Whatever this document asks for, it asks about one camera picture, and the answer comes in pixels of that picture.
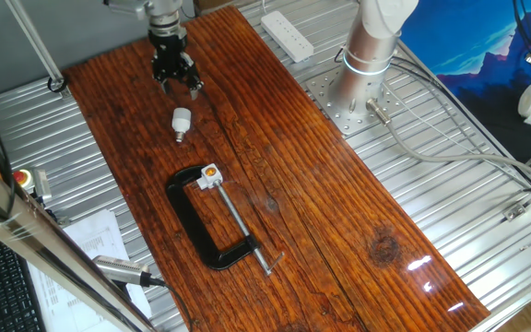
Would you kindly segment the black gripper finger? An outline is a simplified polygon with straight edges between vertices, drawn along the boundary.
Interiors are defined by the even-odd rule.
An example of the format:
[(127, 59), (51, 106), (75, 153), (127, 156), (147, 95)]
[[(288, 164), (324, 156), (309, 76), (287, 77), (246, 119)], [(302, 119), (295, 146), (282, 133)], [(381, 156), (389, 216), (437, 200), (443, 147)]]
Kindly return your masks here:
[(189, 89), (191, 100), (195, 101), (200, 89), (204, 86), (204, 82), (200, 78), (196, 65), (191, 65), (186, 69), (183, 82)]
[(170, 86), (168, 83), (169, 78), (164, 70), (154, 70), (153, 78), (160, 85), (161, 90), (163, 91), (164, 94), (168, 94), (170, 92)]

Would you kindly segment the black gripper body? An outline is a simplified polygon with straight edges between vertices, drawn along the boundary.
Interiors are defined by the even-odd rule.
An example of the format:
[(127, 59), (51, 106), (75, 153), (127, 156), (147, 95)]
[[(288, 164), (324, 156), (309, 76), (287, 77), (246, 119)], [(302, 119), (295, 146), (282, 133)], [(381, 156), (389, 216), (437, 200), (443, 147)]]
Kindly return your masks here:
[(187, 36), (159, 36), (148, 33), (150, 43), (155, 48), (151, 60), (154, 79), (184, 79), (190, 65), (183, 58), (187, 46)]

